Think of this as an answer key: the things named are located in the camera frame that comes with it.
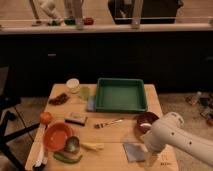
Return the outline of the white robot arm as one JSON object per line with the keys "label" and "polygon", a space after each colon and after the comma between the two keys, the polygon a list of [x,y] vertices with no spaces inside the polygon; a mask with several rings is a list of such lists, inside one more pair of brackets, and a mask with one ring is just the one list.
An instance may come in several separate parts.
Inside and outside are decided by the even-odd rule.
{"label": "white robot arm", "polygon": [[144,144],[151,153],[161,153],[166,145],[176,147],[213,167],[213,141],[184,131],[183,117],[169,112],[154,121],[144,136]]}

